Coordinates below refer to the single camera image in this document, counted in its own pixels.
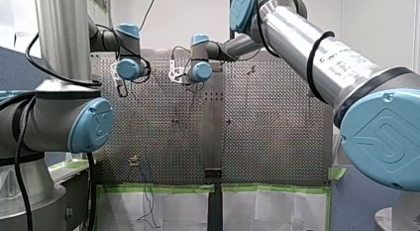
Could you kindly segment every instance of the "pegboard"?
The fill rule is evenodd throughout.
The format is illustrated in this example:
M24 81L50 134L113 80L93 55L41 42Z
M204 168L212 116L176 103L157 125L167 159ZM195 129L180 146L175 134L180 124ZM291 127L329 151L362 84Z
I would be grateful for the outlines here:
M224 182L323 185L331 166L331 109L282 59L225 66Z
M170 52L143 51L142 56L151 61L153 73L146 83L127 81L126 98L119 97L110 74L115 57L92 56L93 70L103 82L102 95L115 112L112 136L98 166L99 181L203 183L202 92L192 93L170 82ZM178 66L186 59L180 59ZM130 166L129 159L135 156L140 164Z
M142 56L154 69L151 79L127 82L129 95L120 98L110 75L114 56L92 56L93 70L104 83L102 94L115 109L99 181L205 182L204 164L209 163L204 158L209 156L203 153L211 145L204 137L209 123L204 98L215 86L206 83L202 91L192 93L170 82L170 51L145 50ZM177 52L177 57L177 66L187 62L188 55ZM321 185L328 179L331 110L309 95L306 83L282 59L261 52L253 60L225 63L219 82L225 123L214 128L223 136L214 140L222 145L213 147L222 152L212 159L221 160L213 164L222 169L223 182ZM137 167L129 166L134 156L140 160Z

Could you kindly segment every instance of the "white tag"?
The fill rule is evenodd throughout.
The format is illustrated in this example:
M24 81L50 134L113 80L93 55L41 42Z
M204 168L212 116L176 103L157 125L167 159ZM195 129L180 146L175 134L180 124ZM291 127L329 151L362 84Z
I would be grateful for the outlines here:
M335 45L334 50L315 58L319 65L331 72L332 77L338 80L342 86L355 83L359 76L368 77L371 70L378 67L345 44L341 42L332 44Z

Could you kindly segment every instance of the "light blue joint cap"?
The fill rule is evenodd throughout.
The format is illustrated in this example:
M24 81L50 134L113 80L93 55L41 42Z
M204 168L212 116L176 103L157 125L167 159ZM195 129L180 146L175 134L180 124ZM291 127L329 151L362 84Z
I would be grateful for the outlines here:
M366 176L420 191L420 90L367 95L346 113L341 135L349 159Z
M242 33L254 14L256 0L232 0L229 24L232 31Z
M213 69L208 62L201 61L194 66L191 72L195 82L203 82L210 78Z
M135 60L124 58L117 62L117 73L125 80L135 80L144 75L145 69Z
M196 34L191 37L191 45L195 46L209 41L209 36L204 34Z
M92 153L106 143L114 122L111 103L104 98L91 100L77 116L68 135L73 154Z
M119 26L117 26L117 31L135 39L140 39L139 27L137 25L121 23Z
M29 92L29 90L0 90L0 102L25 92Z

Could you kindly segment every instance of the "small hook on pegboard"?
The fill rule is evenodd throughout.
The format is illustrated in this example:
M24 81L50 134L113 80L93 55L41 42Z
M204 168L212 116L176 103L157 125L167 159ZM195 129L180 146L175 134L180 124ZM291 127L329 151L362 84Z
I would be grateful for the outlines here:
M251 69L247 72L247 75L251 75L254 72L256 72L256 65L251 66Z

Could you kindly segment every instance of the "black cable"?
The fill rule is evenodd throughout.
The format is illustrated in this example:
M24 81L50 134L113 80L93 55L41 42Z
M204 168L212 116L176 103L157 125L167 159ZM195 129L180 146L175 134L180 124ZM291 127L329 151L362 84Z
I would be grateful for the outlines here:
M239 61L244 61L244 60L250 60L250 59L252 59L252 58L255 58L260 52L261 52L262 50L261 49L259 49L259 50L257 50L257 52L254 54L254 55L252 55L251 57L249 57L249 58L245 58L245 59L237 59L237 60L239 60Z
M323 103L327 103L325 101L325 99L321 96L321 94L319 93L318 89L315 86L315 82L314 82L314 78L313 78L313 66L314 66L314 58L315 58L315 54L319 48L319 46L321 45L321 42L329 37L335 37L334 32L328 31L325 32L321 38L319 38L319 40L317 40L314 44L314 46L312 47L311 53L309 54L308 57L308 63L306 65L306 80L308 81L309 84L309 88L311 89L312 93L315 95L315 97L317 97L320 101L322 101Z
M191 54L191 51L188 50L188 49L186 49L185 47L183 47L183 46L175 46L175 48L173 48L173 50L172 50L172 54L170 55L170 58L171 59L175 59L175 50L176 49L182 49L182 50L188 52L189 54Z
M21 189L22 198L23 198L24 204L25 204L28 231L34 231L34 223L33 223L33 219L32 219L31 201L29 200L29 195L28 195L28 192L25 188L24 180L22 178L20 158L21 158L22 146L24 144L25 132L26 132L27 125L28 125L29 113L30 113L31 109L34 107L34 105L35 105L35 97L33 97L31 99L31 101L29 102L29 105L25 108L25 110L22 114L23 117L22 117L22 124L21 124L21 128L20 128L21 131L19 133L19 139L18 139L18 142L16 144L16 154L15 154L16 180L18 182L19 188Z
M146 19L148 18L149 13L152 10L152 7L154 6L155 0L152 0L151 5L149 6L148 11L146 12L145 18L143 19L143 23L142 26L140 27L139 31L143 28L143 26L145 25Z
M2 102L0 102L0 111L3 110L4 108L8 107L9 105L18 103L18 102L23 101L23 100L31 99L34 96L35 96L35 92L31 91L31 92L24 92L24 93L15 95L15 96L13 96L9 99L5 99Z
M29 43L28 47L25 50L25 57L27 58L28 62L33 65L34 67L36 67L37 69L45 72L46 74L53 76L57 79L63 80L65 82L71 83L71 84L75 84L75 85L79 85L79 86L101 86L102 83L100 81L93 81L93 83L90 82L83 82L83 81L78 81L78 80L73 80L67 77L64 77L62 75L56 74L46 68L43 68L42 66L40 66L39 64L37 64L31 57L31 48L34 45L34 43L37 41L37 39L40 37L40 34L36 34L35 37L32 39L32 41Z
M134 81L134 80L131 80L131 82L133 82L133 83L135 83L135 84L143 84L143 83L145 83L146 81L148 81L148 80L150 79L150 77L151 77L151 74L152 74L152 67L151 67L151 63L150 63L148 60L144 59L144 58L142 57L142 55L137 55L137 54L135 54L133 51L129 50L129 49L128 49L128 48L127 48L124 44L123 44L123 42L121 41L120 37L117 35L117 33L116 33L113 29L111 29L111 28L109 28L109 27L106 27L106 26L103 26L103 25L96 25L96 26L98 26L98 27L102 27L102 28L104 28L104 29L106 29L106 30L108 30L108 31L110 31L110 32L112 32L112 33L114 34L114 38L117 40L117 42L118 42L118 46L119 46L119 48L118 48L118 55L116 55L116 58L117 58L117 59L119 59L119 58L120 58L121 48L123 48L124 50L126 50L127 52L129 52L129 53L130 53L133 57L137 57L137 58L139 58L140 60L142 60L142 61L144 61L144 62L145 62L145 64L146 64L146 69L148 69L148 70L149 70L148 77L146 77L146 79L144 79L144 80L142 80L142 81ZM127 97L127 96L121 96L120 87L117 87L117 90L118 90L118 93L119 93L120 97L123 97L123 98Z
M263 36L263 29L262 29L262 23L263 23L263 19L260 13L260 2L259 0L256 0L256 5L257 5L257 25L259 26L259 34L260 34L260 38L262 40L262 44L265 47L265 49L274 57L279 58L278 54L274 51L272 51L268 44L265 41L265 38Z
M89 162L90 171L90 212L89 212L89 224L87 231L92 231L95 224L96 216L96 170L95 161L92 153L87 153L87 161Z
M117 86L118 96L120 96L121 98L126 98L127 96L129 96L129 91L127 89L126 80L123 80L123 87L126 90L126 93L125 94L123 94L121 92L121 85Z
M117 32L115 32L115 30L114 30L114 29L111 29L111 28L109 28L109 27L107 27L107 26L104 26L104 25L99 25L99 24L96 24L96 26L97 26L97 27L100 27L100 28L103 28L103 29L105 29L105 30L108 30L109 32L111 32L111 33L114 35L114 38L115 38L115 40L116 40L116 41L117 41L117 43L118 43L118 50L115 52L115 58L116 58L116 59L119 59L119 58L120 58L120 54L121 54L121 39L120 39L120 37L117 35ZM105 46L104 33L102 33L101 35L102 35L102 36L101 36L101 39L102 39L102 45L103 45L103 47L104 47L105 51L108 51L108 50L106 49L106 46Z

